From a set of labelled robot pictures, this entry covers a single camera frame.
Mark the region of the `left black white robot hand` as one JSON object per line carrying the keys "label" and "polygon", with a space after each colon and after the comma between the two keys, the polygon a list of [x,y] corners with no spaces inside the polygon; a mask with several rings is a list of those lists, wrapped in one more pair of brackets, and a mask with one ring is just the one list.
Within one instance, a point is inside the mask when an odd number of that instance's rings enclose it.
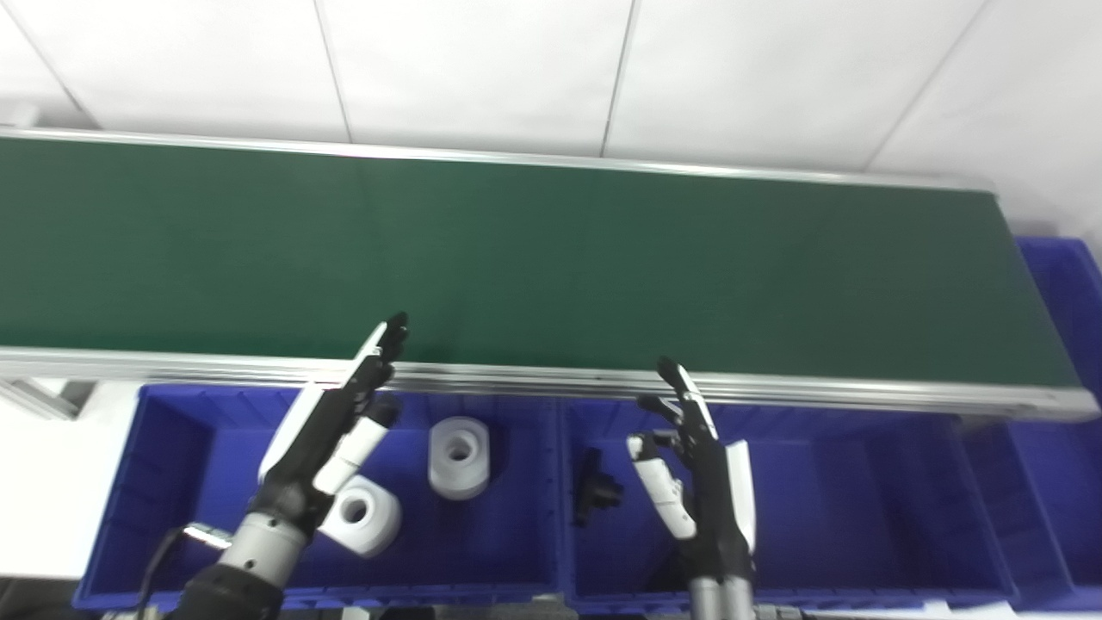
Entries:
{"label": "left black white robot hand", "polygon": [[336,494],[395,427],[402,403],[386,384],[409,335],[408,313],[371,331],[339,387],[320,389],[287,449],[264,472],[248,516],[260,516],[305,539],[327,518]]}

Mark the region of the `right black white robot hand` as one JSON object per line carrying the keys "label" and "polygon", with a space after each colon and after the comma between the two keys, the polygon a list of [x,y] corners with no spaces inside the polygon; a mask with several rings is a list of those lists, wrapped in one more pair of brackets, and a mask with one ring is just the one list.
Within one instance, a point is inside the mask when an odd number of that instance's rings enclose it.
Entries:
{"label": "right black white robot hand", "polygon": [[676,403],[645,394],[638,407],[671,431],[635,431],[626,440],[638,478],[665,526],[678,541],[687,580],[754,580],[752,511],[739,511],[732,444],[724,444],[705,398],[684,365],[659,357],[657,372]]}

